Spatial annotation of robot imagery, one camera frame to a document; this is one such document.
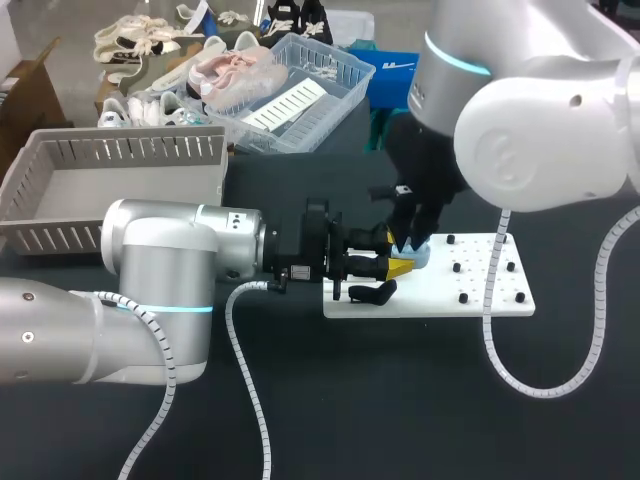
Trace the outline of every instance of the cable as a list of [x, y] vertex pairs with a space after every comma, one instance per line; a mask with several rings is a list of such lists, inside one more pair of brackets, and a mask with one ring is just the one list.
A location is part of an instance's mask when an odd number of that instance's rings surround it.
[[233, 326], [233, 304], [236, 302], [237, 298], [244, 292], [247, 292], [249, 290], [267, 290], [267, 285], [267, 282], [243, 283], [233, 292], [231, 292], [231, 295], [229, 295], [227, 306], [224, 312], [224, 316], [227, 321], [227, 331], [229, 332], [229, 340], [231, 340], [233, 351], [235, 352], [236, 358], [238, 359], [238, 364], [240, 365], [240, 370], [242, 371], [244, 381], [247, 384], [249, 396], [251, 397], [251, 403], [253, 403], [253, 408], [256, 412], [256, 418], [258, 419], [258, 427], [260, 428], [260, 436], [262, 437], [262, 480], [269, 480], [271, 478], [271, 443], [269, 442], [267, 423], [265, 422], [264, 414], [262, 413], [262, 407], [260, 406], [258, 393], [256, 392], [256, 388], [253, 385], [253, 380], [251, 379], [251, 374], [249, 373], [249, 367], [247, 367], [247, 362], [245, 361], [244, 355], [242, 354], [242, 349], [240, 348], [240, 343], [238, 342], [238, 337], [236, 336], [236, 330]]
[[489, 263], [489, 273], [487, 274], [487, 283], [484, 291], [484, 302], [482, 309], [482, 334], [484, 337], [484, 344], [487, 350], [489, 360], [493, 364], [493, 367], [498, 372], [498, 375], [507, 382], [511, 387], [518, 390], [524, 395], [528, 395], [534, 398], [558, 398], [567, 395], [577, 388], [579, 388], [589, 378], [593, 372], [600, 354], [602, 353], [602, 345], [604, 343], [604, 334], [606, 329], [606, 313], [607, 313], [607, 267], [609, 265], [609, 257], [613, 251], [614, 246], [620, 239], [620, 237], [640, 219], [640, 207], [636, 207], [622, 217], [618, 222], [609, 230], [605, 237], [600, 251], [598, 252], [598, 258], [596, 260], [596, 268], [594, 273], [594, 297], [595, 297], [595, 313], [594, 313], [594, 325], [593, 325], [593, 337], [591, 339], [591, 347], [589, 348], [589, 354], [584, 364], [578, 370], [578, 373], [568, 382], [554, 388], [534, 388], [517, 380], [506, 367], [503, 365], [498, 352], [496, 351], [493, 343], [493, 333], [491, 330], [491, 302], [493, 299], [493, 288], [495, 284], [496, 271], [498, 268], [498, 262], [500, 260], [500, 252], [502, 251], [502, 244], [504, 243], [504, 237], [507, 233], [507, 226], [509, 225], [509, 217], [511, 212], [509, 210], [503, 210], [500, 217], [500, 224], [498, 226], [498, 232], [496, 233], [496, 239], [493, 244], [493, 252], [491, 254], [491, 262]]
[[122, 466], [120, 470], [120, 475], [118, 476], [118, 480], [127, 480], [131, 469], [133, 468], [133, 464], [136, 462], [144, 447], [147, 446], [153, 435], [158, 431], [162, 422], [166, 418], [169, 413], [169, 409], [171, 408], [171, 404], [173, 403], [173, 398], [176, 394], [176, 366], [173, 361], [173, 353], [171, 352], [171, 347], [169, 346], [169, 342], [167, 341], [167, 337], [164, 334], [164, 331], [155, 321], [155, 315], [151, 312], [146, 311], [136, 302], [127, 298], [123, 295], [119, 295], [117, 293], [111, 292], [94, 292], [95, 295], [100, 300], [105, 300], [107, 302], [115, 302], [118, 305], [121, 305], [127, 309], [129, 309], [136, 317], [138, 317], [142, 322], [151, 330], [153, 335], [156, 337], [158, 344], [160, 345], [160, 349], [162, 350], [164, 364], [166, 367], [167, 373], [167, 389], [164, 393], [164, 400], [162, 402], [162, 406], [160, 410], [156, 414], [156, 417], [151, 422], [151, 425], [147, 428], [142, 435], [142, 438], [138, 440], [138, 443], [131, 453], [127, 457], [127, 461]]

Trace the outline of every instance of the black sneaker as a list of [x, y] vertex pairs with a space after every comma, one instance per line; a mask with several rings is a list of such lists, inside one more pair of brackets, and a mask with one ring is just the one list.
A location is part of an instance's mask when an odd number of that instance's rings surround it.
[[287, 33], [300, 33], [300, 7], [293, 0], [276, 0], [273, 7], [267, 7], [267, 11], [271, 18], [271, 26], [258, 40], [260, 45], [271, 48]]
[[313, 38], [319, 42], [333, 45], [333, 36], [327, 21], [327, 12], [320, 4], [320, 0], [304, 0], [300, 13], [302, 36]]

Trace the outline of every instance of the blue box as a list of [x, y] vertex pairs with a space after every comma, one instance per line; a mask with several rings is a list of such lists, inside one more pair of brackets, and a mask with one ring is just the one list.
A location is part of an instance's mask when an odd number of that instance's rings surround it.
[[349, 53], [376, 67], [367, 89], [371, 108], [408, 108], [407, 97], [419, 54], [382, 50], [349, 50]]

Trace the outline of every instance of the pink shoe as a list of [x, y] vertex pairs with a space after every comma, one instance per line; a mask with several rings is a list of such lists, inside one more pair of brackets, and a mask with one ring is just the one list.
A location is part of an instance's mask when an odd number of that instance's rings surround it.
[[189, 71], [189, 85], [203, 97], [210, 92], [215, 84], [228, 72], [246, 71], [257, 61], [270, 55], [265, 47], [251, 47], [243, 51], [228, 51], [207, 62], [191, 67]]
[[244, 108], [254, 100], [276, 93], [289, 77], [284, 65], [259, 65], [246, 71], [231, 71], [202, 96], [213, 111], [224, 113], [232, 107]]

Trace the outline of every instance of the clear plastic basket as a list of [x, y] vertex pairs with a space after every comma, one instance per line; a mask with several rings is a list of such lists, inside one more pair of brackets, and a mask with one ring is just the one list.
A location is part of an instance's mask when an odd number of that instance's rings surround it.
[[[290, 33], [272, 49], [266, 62], [285, 65], [289, 77], [274, 95], [215, 112], [207, 106], [213, 124], [226, 129], [227, 140], [259, 153], [312, 152], [364, 98], [375, 67], [340, 49]], [[261, 63], [251, 68], [260, 68]], [[294, 121], [267, 132], [242, 121], [252, 112], [306, 78], [317, 82], [327, 95]]]

